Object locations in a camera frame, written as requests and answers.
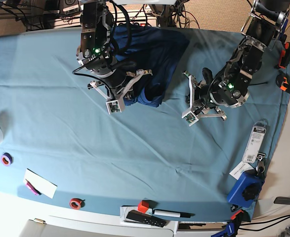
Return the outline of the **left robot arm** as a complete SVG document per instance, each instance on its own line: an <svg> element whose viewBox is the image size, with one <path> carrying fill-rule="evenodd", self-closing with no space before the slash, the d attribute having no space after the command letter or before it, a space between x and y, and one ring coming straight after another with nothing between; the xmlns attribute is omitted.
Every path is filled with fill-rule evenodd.
<svg viewBox="0 0 290 237"><path fill-rule="evenodd" d="M195 91L196 112L218 105L236 108L249 96L248 86L262 64L262 56L271 42L283 33L290 12L289 0L255 0L241 29L243 39L225 66L216 74L202 69L205 84Z"/></svg>

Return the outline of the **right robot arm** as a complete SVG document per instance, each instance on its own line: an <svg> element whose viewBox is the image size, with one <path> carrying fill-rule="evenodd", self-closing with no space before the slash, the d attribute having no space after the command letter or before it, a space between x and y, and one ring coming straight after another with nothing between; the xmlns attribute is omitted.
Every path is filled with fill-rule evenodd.
<svg viewBox="0 0 290 237"><path fill-rule="evenodd" d="M122 5L110 1L114 10L123 13L127 30L125 46L119 47L114 39L117 16L113 16L105 0L87 0L81 14L81 43L76 52L80 66L72 71L76 76L83 76L101 82L107 89L110 100L115 100L117 91L126 85L126 69L134 68L136 62L130 59L117 60L125 56L131 45L132 32L128 12Z"/></svg>

